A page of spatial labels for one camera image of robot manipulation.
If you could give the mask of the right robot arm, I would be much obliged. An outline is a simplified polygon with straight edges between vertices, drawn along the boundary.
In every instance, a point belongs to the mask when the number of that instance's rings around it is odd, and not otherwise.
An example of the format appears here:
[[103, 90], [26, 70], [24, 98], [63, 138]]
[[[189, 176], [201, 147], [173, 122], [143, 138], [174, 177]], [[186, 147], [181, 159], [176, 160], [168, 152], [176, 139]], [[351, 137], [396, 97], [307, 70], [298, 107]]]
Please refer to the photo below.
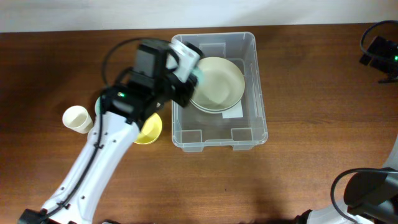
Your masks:
[[[375, 37], [360, 61], [387, 74], [380, 84], [397, 83], [397, 43]], [[397, 223], [397, 143], [380, 169], [344, 171], [333, 181], [331, 205], [307, 210], [294, 223]]]

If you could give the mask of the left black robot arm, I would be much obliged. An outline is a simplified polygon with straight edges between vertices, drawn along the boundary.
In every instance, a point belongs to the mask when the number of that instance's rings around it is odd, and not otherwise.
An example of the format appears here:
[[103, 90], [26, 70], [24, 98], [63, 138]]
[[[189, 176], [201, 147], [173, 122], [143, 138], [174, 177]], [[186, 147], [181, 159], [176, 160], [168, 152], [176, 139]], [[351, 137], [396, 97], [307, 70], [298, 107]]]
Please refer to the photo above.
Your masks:
[[135, 64], [122, 70], [99, 96], [99, 113], [68, 175], [39, 211], [25, 209], [18, 223], [92, 223], [114, 170], [144, 123], [172, 100], [193, 96], [194, 71], [203, 52], [188, 42], [139, 37]]

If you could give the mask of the green bowl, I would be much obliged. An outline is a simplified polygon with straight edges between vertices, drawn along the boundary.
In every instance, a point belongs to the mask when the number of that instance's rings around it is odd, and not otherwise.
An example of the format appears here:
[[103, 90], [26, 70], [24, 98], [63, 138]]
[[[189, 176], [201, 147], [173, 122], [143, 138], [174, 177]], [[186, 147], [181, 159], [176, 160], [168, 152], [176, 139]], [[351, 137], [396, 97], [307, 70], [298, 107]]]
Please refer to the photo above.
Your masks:
[[101, 107], [101, 98], [98, 97], [95, 102], [95, 115], [97, 116], [100, 114], [100, 107]]

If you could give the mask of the green cup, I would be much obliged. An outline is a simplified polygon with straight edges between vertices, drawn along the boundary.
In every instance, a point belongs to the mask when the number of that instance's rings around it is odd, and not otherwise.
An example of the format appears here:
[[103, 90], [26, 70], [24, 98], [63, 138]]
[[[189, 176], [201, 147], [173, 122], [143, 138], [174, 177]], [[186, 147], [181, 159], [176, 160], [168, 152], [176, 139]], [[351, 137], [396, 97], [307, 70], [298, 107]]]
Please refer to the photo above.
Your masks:
[[196, 67], [196, 68], [194, 68], [193, 70], [192, 70], [192, 74], [196, 77], [196, 79], [197, 79], [197, 84], [196, 84], [196, 86], [195, 86], [195, 88], [199, 88], [199, 86], [201, 85], [201, 84], [203, 84], [203, 82], [204, 82], [204, 73], [203, 73], [203, 71], [201, 70], [201, 69], [199, 69], [198, 67]]

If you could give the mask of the cream cup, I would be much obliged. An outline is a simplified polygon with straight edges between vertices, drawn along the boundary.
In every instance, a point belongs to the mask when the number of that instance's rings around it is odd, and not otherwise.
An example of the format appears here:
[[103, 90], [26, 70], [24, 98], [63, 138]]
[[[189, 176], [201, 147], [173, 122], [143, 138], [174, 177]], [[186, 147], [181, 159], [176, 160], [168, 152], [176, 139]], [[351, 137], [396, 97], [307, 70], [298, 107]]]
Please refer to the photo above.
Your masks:
[[64, 112], [62, 123], [80, 134], [88, 133], [94, 125], [87, 109], [79, 105], [71, 106]]

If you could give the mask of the dark blue plate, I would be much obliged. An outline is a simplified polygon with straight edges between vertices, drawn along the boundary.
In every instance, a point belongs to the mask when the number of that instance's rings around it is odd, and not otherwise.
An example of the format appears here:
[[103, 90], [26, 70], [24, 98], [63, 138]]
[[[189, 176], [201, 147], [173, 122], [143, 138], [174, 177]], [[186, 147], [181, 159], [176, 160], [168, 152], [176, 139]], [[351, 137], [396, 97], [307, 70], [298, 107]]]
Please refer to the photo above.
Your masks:
[[199, 110], [207, 111], [209, 113], [220, 113], [231, 109], [238, 102], [241, 101], [240, 97], [233, 97], [228, 95], [226, 97], [209, 97], [206, 95], [195, 95], [190, 102], [196, 106]]

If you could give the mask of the cream plate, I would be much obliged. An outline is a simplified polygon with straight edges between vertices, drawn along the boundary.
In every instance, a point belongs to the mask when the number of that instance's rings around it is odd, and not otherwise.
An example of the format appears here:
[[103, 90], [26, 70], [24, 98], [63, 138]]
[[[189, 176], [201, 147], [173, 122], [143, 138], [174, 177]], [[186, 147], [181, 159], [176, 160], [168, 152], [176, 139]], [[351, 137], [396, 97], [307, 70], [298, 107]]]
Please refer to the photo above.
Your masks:
[[230, 109], [231, 107], [233, 107], [236, 104], [235, 103], [232, 106], [225, 107], [225, 106], [223, 106], [221, 104], [218, 104], [217, 102], [215, 102], [215, 101], [213, 101], [213, 100], [211, 100], [209, 98], [199, 98], [196, 101], [194, 99], [191, 99], [190, 103], [193, 106], [195, 106], [198, 110], [200, 110], [202, 112], [205, 112], [205, 113], [209, 113], [209, 114], [222, 113], [222, 112]]

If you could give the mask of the beige plate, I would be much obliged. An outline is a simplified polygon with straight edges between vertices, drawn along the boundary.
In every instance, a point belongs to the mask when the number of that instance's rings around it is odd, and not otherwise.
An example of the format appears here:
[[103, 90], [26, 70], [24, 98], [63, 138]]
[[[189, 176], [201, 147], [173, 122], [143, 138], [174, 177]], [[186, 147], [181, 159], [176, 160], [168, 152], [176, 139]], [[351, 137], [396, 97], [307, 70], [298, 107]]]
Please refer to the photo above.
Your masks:
[[204, 73], [204, 82], [195, 88], [195, 95], [209, 97], [243, 97], [246, 81], [242, 71], [233, 62], [220, 57], [201, 59], [198, 68]]

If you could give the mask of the yellow bowl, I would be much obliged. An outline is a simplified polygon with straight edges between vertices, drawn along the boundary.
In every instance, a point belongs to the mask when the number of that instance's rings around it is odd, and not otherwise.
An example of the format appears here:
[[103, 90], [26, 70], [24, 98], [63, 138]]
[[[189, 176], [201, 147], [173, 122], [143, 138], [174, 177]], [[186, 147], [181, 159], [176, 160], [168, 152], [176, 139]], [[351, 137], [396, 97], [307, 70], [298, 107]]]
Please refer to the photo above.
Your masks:
[[152, 144], [159, 138], [162, 128], [163, 123], [161, 117], [157, 113], [154, 113], [146, 120], [140, 134], [134, 142], [141, 145]]

